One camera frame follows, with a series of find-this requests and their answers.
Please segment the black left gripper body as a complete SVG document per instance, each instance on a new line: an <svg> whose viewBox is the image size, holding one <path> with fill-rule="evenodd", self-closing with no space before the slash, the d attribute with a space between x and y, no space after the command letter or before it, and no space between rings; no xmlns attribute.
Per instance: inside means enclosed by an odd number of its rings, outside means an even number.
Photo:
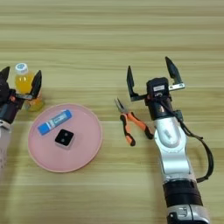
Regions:
<svg viewBox="0 0 224 224"><path fill-rule="evenodd" d="M31 99L31 94L18 94L11 89L7 98L0 103L0 120L12 124L24 102Z"/></svg>

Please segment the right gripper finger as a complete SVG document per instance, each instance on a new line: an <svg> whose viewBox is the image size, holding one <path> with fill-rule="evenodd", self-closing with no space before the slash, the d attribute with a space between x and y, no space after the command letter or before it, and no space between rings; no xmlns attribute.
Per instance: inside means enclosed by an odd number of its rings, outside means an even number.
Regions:
<svg viewBox="0 0 224 224"><path fill-rule="evenodd" d="M179 74L179 70L174 65L172 60L170 58L166 57L165 62L166 62L166 65L167 65L169 75L174 80L174 84L177 85L177 84L182 83L182 80L181 80L181 77L180 77L180 74Z"/></svg>
<svg viewBox="0 0 224 224"><path fill-rule="evenodd" d="M129 96L132 101L135 100L137 97L137 93L134 92L133 87L134 87L134 80L133 80L133 75L131 71L131 67L128 66L128 71L127 71L127 85L128 85L128 90L129 90Z"/></svg>

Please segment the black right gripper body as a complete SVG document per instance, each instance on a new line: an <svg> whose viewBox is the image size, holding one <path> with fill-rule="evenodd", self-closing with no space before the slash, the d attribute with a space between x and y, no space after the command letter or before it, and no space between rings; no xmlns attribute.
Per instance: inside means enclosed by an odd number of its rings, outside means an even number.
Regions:
<svg viewBox="0 0 224 224"><path fill-rule="evenodd" d="M172 97L170 92L185 88L182 82L177 85L169 85L168 82L147 82L147 93L140 95L137 94L135 101L144 100L145 105L150 111L152 120L161 118L176 117L178 120L183 119L182 112L172 108Z"/></svg>

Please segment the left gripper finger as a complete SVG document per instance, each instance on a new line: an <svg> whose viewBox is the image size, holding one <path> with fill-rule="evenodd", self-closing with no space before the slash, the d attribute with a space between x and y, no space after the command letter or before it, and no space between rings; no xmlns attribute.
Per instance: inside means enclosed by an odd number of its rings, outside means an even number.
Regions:
<svg viewBox="0 0 224 224"><path fill-rule="evenodd" d="M10 68L7 66L2 71L0 71L0 79L7 81L9 77L9 72L10 72Z"/></svg>
<svg viewBox="0 0 224 224"><path fill-rule="evenodd" d="M32 96L33 99L36 99L39 95L39 91L41 89L42 85L42 73L41 71L38 71L32 81L31 84L31 92L30 95Z"/></svg>

